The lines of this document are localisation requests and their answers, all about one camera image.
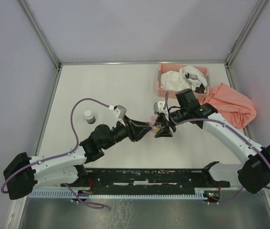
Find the amber pill bottle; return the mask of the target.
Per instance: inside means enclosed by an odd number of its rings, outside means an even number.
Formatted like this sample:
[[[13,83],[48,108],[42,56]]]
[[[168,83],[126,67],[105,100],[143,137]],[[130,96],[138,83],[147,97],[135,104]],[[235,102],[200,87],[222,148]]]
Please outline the amber pill bottle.
[[[161,122],[149,122],[149,126],[151,127],[151,131],[157,134],[161,128],[162,128],[162,123]]]

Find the pink weekly pill organizer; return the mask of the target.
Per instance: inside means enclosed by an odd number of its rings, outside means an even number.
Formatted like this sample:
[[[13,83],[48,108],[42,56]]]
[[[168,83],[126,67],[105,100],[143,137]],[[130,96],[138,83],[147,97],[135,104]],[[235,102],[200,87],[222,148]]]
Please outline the pink weekly pill organizer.
[[[155,128],[154,123],[156,122],[156,118],[157,118],[156,115],[150,116],[150,122],[149,122],[149,125],[150,125],[153,129]]]

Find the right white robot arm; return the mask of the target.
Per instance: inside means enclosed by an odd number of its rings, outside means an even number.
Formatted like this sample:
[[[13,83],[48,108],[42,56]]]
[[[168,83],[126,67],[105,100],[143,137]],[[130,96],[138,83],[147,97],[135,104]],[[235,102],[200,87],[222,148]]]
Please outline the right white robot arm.
[[[212,134],[239,160],[239,164],[232,165],[217,162],[210,170],[202,173],[201,181],[205,186],[228,181],[252,194],[263,188],[270,190],[270,146],[263,147],[246,137],[212,105],[200,104],[192,90],[177,92],[176,98],[179,107],[173,112],[169,111],[167,99],[154,104],[156,121],[161,124],[156,138],[172,137],[178,125],[192,123]]]

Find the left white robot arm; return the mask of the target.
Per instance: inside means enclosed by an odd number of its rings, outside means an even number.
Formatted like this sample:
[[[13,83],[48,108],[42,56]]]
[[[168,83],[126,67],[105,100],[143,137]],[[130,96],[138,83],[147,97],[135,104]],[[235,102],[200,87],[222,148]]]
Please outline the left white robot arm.
[[[40,187],[64,183],[83,186],[88,180],[84,164],[103,157],[104,150],[126,138],[132,142],[141,140],[151,130],[150,123],[124,118],[112,128],[105,124],[98,125],[74,149],[48,156],[20,153],[4,169],[5,182],[1,191],[8,194],[11,200],[17,200]]]

